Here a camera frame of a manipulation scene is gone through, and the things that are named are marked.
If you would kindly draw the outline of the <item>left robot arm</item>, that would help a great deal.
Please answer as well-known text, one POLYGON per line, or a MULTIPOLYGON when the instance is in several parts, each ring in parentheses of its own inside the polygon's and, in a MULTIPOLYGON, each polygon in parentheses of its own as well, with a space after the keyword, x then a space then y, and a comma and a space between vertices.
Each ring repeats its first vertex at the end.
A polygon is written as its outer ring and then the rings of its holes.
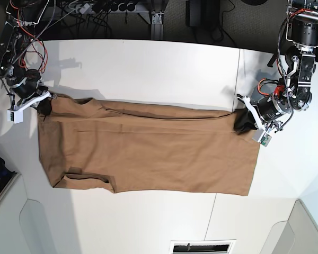
POLYGON ((237 99, 245 105, 234 123, 236 133, 262 130, 283 130, 284 115, 293 116, 295 111, 306 110, 311 102, 311 81, 315 73, 318 49, 318 1, 288 1, 287 14, 277 39, 277 51, 268 62, 277 64, 281 78, 274 81, 273 92, 264 93, 262 85, 271 83, 262 79, 257 92, 262 96, 254 100, 238 94, 237 99))

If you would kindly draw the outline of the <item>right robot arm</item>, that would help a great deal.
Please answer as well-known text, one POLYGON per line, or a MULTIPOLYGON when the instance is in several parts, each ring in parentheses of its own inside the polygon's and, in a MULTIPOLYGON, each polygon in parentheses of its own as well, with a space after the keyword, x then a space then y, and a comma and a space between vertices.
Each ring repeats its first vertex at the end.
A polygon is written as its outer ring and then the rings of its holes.
POLYGON ((23 112, 51 97, 43 84, 41 75, 45 72, 48 53, 38 54, 39 68, 29 68, 25 57, 29 48, 39 43, 55 18, 56 1, 9 1, 7 18, 0 38, 0 81, 10 98, 7 117, 14 123, 22 122, 23 112))

